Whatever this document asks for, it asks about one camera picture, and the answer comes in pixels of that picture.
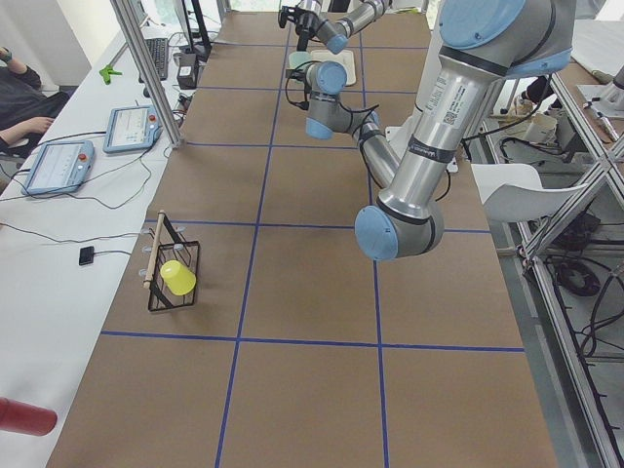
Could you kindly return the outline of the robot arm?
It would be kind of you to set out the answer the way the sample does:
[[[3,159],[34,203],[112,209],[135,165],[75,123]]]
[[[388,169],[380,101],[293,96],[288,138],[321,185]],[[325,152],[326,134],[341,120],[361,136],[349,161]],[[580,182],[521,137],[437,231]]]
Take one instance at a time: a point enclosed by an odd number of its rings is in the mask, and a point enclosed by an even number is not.
[[[373,109],[341,102],[345,68],[308,54],[291,63],[303,84],[306,132],[316,139],[350,135],[379,192],[362,208],[355,234],[374,260],[427,253],[440,242],[444,220],[435,190],[495,81],[551,74],[570,60],[576,5],[572,1],[447,1],[439,12],[441,69],[406,149],[397,154]]]
[[[363,1],[354,11],[332,21],[322,12],[321,1],[299,1],[294,6],[280,8],[278,24],[280,28],[285,28],[288,22],[294,24],[298,52],[306,52],[308,43],[317,39],[337,55],[345,49],[353,35],[380,19],[392,4],[387,0]]]

